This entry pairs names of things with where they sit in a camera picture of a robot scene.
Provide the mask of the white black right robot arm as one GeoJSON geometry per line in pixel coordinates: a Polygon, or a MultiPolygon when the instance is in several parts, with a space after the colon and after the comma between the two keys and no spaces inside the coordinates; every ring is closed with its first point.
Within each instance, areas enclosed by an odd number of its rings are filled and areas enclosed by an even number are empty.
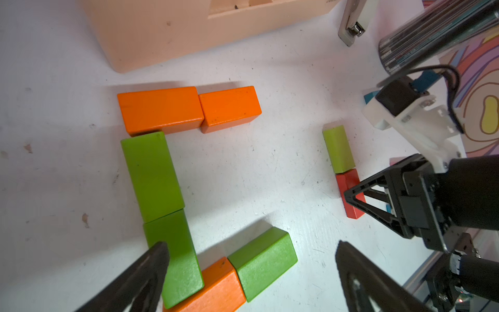
{"type": "Polygon", "coordinates": [[[498,263],[477,256],[467,229],[498,229],[498,157],[452,159],[438,174],[420,154],[356,183],[348,204],[403,238],[419,237],[441,253],[426,274],[438,311],[462,293],[498,300],[498,263]]]}

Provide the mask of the orange block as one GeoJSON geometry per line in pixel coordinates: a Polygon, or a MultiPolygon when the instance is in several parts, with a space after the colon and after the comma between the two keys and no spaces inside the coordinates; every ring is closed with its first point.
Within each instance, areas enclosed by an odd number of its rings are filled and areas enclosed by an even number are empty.
{"type": "Polygon", "coordinates": [[[237,311],[247,300],[234,266],[223,257],[202,271],[205,286],[176,306],[163,311],[237,311]]]}
{"type": "Polygon", "coordinates": [[[253,86],[200,94],[199,99],[205,134],[250,123],[262,114],[253,86]]]}
{"type": "Polygon", "coordinates": [[[126,131],[132,137],[188,131],[199,128],[205,119],[196,87],[127,92],[117,98],[126,131]]]}

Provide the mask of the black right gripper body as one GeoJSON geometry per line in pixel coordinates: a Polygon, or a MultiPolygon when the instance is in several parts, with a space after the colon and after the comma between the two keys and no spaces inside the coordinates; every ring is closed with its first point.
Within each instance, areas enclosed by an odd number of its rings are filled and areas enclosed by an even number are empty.
{"type": "Polygon", "coordinates": [[[394,179],[391,214],[409,226],[413,237],[421,238],[426,248],[453,252],[466,229],[456,226],[438,204],[436,191],[440,184],[431,163],[414,154],[387,171],[394,179]]]}

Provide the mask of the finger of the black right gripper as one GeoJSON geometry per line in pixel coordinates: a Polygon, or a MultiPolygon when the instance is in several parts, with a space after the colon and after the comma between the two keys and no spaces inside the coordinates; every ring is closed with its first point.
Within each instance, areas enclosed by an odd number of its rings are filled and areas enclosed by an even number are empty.
{"type": "Polygon", "coordinates": [[[366,202],[365,198],[391,204],[391,187],[394,185],[394,179],[388,171],[380,172],[364,180],[360,180],[357,171],[347,171],[343,174],[343,202],[349,205],[344,197],[345,192],[351,192],[357,195],[357,199],[366,202]]]}
{"type": "Polygon", "coordinates": [[[387,213],[386,211],[376,208],[363,200],[357,199],[357,195],[354,193],[345,192],[344,197],[348,204],[369,215],[374,220],[378,221],[401,237],[405,239],[413,238],[413,230],[410,230],[409,226],[405,225],[398,217],[395,217],[393,214],[387,213]]]}

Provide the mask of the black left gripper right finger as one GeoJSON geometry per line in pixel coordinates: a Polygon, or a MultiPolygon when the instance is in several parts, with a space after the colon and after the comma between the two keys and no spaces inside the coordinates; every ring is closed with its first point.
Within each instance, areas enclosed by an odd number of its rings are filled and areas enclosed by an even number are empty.
{"type": "Polygon", "coordinates": [[[339,242],[335,261],[349,311],[430,310],[350,243],[339,242]]]}

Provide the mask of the teal block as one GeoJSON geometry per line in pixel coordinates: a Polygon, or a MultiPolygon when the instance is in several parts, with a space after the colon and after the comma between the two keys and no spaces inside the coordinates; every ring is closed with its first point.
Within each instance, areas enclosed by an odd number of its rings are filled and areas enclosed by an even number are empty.
{"type": "MultiPolygon", "coordinates": [[[[413,86],[417,92],[423,93],[428,91],[440,78],[442,75],[434,70],[425,70],[414,80],[413,86]]],[[[380,90],[372,90],[365,93],[363,95],[365,103],[368,104],[379,92],[380,90]]]]}

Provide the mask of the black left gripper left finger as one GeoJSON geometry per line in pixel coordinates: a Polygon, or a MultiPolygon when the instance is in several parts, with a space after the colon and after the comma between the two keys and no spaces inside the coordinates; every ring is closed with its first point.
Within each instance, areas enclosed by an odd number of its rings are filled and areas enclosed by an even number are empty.
{"type": "Polygon", "coordinates": [[[168,244],[158,242],[79,311],[156,311],[170,263],[168,244]]]}

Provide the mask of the light green block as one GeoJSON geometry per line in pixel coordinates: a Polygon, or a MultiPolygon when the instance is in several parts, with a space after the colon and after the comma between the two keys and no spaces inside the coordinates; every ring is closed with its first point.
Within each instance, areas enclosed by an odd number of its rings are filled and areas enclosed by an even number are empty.
{"type": "Polygon", "coordinates": [[[356,167],[344,126],[322,131],[327,152],[335,174],[343,174],[356,167]]]}

